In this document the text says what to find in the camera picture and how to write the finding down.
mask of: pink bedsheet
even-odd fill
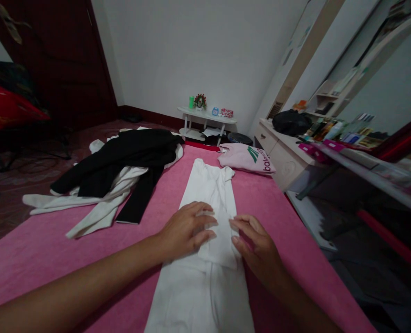
[[[184,157],[166,170],[141,224],[114,224],[79,240],[66,232],[92,206],[30,217],[0,240],[0,304],[156,233],[178,209],[196,158],[219,166],[218,154],[185,146]],[[271,177],[236,171],[237,211],[259,218],[290,273],[346,332],[375,332],[340,278]],[[145,273],[87,318],[78,331],[142,332],[160,267]],[[293,331],[287,312],[246,267],[250,307],[257,332]]]

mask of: pink box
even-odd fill
[[[233,118],[233,111],[228,109],[221,109],[221,114],[224,117]]]
[[[329,164],[332,162],[332,159],[327,157],[326,154],[320,152],[318,149],[315,149],[313,157],[315,157],[315,159],[320,163]]]
[[[346,148],[346,146],[332,140],[324,140],[323,144],[337,152],[341,152],[343,149]]]
[[[305,144],[305,143],[300,143],[298,145],[298,148],[300,148],[301,150],[304,150],[306,153],[308,153],[310,156],[312,156],[315,151],[317,150],[315,147]]]

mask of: black clothing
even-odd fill
[[[183,143],[180,136],[166,129],[121,132],[118,138],[63,174],[51,184],[51,189],[64,194],[79,185],[80,197],[104,197],[124,167],[148,167],[118,216],[120,221],[139,223],[164,166],[175,160],[176,147]]]

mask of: red floor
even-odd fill
[[[106,138],[116,135],[119,129],[135,129],[139,126],[166,128],[178,132],[175,129],[147,122],[132,124],[116,120],[71,134],[68,138],[71,160],[60,160],[40,153],[24,151],[13,163],[10,171],[0,173],[0,238],[28,219],[32,208],[22,203],[24,194],[49,194],[52,182],[70,169],[75,162],[90,155],[88,146],[92,141],[101,139],[105,142]],[[57,142],[51,141],[41,142],[37,147],[55,154],[61,154],[62,151]],[[8,153],[3,154],[2,157],[7,160]]]

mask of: dresser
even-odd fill
[[[326,167],[298,148],[297,138],[278,133],[266,119],[260,119],[255,139],[275,166],[276,173],[272,177],[283,192],[300,191],[310,176],[318,172],[316,168]]]

